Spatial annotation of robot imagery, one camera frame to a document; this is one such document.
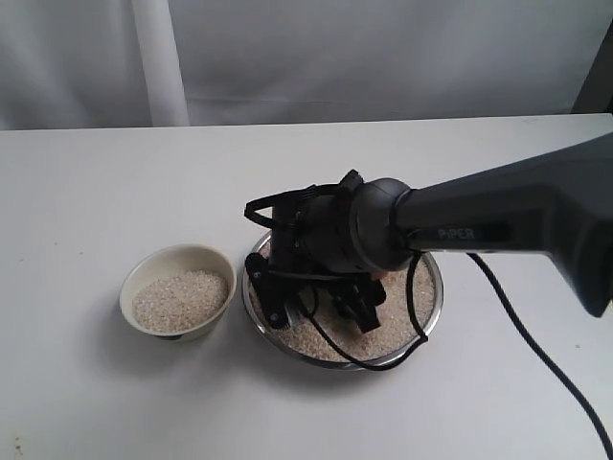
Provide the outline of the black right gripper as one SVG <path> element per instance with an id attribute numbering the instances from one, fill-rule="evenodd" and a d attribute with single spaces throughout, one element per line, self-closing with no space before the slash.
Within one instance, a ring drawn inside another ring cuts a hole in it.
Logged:
<path id="1" fill-rule="evenodd" d="M 271 256 L 281 272 L 355 275 L 332 281 L 329 295 L 338 314 L 366 334 L 380 327 L 376 309 L 387 295 L 379 280 L 356 275 L 364 272 L 364 264 L 352 244 L 350 204 L 347 197 L 323 195 L 274 207 L 274 218 L 294 226 L 272 232 Z"/>

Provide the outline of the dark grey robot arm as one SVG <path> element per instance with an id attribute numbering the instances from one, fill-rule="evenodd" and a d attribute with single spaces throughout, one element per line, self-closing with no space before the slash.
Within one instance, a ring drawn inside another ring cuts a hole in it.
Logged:
<path id="1" fill-rule="evenodd" d="M 393 178 L 285 193 L 271 254 L 294 278 L 397 271 L 416 252 L 549 256 L 583 307 L 612 298 L 612 138 L 413 189 Z"/>

